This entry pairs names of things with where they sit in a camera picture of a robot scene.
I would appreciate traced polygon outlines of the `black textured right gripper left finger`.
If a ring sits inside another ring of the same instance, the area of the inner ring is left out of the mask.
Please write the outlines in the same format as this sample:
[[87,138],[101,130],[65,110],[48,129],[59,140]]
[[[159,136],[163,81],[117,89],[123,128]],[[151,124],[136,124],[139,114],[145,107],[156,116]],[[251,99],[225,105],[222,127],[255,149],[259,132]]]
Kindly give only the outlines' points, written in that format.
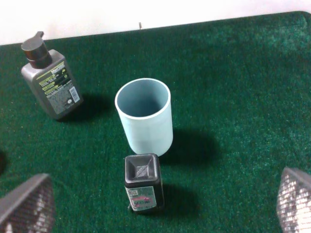
[[55,202],[49,174],[36,174],[0,199],[2,233],[50,233]]

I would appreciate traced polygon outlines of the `black textured right gripper right finger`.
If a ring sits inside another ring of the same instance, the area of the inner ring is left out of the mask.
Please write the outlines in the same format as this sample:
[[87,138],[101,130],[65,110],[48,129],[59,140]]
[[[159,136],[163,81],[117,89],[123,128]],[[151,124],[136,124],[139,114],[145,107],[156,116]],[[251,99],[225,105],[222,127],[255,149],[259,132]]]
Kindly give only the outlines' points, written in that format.
[[277,195],[277,216],[284,233],[311,231],[311,176],[284,168]]

